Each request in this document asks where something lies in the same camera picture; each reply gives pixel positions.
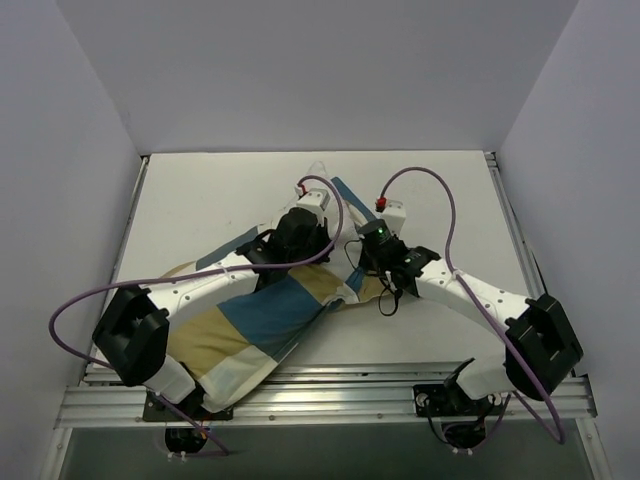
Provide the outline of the checked blue beige pillowcase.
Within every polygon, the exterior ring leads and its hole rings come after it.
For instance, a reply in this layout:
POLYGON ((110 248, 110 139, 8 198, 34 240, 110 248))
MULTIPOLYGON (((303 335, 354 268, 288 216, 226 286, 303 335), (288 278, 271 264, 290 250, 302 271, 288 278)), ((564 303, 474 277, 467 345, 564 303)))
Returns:
POLYGON ((297 347, 317 319, 342 307, 320 304, 288 274, 179 327, 171 346, 200 374, 203 407, 224 410, 254 390, 297 347))

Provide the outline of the white pillow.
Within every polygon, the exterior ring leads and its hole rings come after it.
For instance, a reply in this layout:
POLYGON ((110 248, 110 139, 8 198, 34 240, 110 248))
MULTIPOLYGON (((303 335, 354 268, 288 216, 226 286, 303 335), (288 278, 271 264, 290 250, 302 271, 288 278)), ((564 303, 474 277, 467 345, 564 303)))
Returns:
POLYGON ((344 180, 327 172, 323 162, 312 163, 307 173, 331 181, 340 194, 340 200, 329 197, 325 210, 328 233, 336 243, 327 263, 296 267, 288 275, 322 305, 368 303, 382 292, 382 285, 357 266, 361 254, 357 229, 375 215, 344 180))

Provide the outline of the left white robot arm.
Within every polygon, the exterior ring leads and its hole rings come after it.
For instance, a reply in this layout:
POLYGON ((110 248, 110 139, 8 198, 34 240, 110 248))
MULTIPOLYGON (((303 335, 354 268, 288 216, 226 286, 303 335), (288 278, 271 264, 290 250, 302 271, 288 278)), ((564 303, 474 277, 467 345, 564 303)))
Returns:
POLYGON ((170 344, 179 327, 283 281, 296 263, 328 261, 330 242, 325 215, 292 207, 272 228, 255 227, 166 277, 117 288, 93 341, 124 385, 163 394, 170 412, 190 419, 201 409, 201 376, 170 344))

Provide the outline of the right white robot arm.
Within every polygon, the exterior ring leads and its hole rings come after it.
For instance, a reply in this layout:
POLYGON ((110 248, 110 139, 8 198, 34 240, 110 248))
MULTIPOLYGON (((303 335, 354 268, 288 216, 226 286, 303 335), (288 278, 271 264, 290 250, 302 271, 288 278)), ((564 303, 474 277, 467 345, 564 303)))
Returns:
POLYGON ((361 263, 396 296, 439 303, 509 341, 503 354, 473 359, 453 374, 443 390, 453 411, 467 412, 490 394, 510 391, 541 401, 582 360, 583 348, 555 297, 510 293, 455 270, 432 250, 407 247, 382 219, 366 223, 358 235, 361 263))

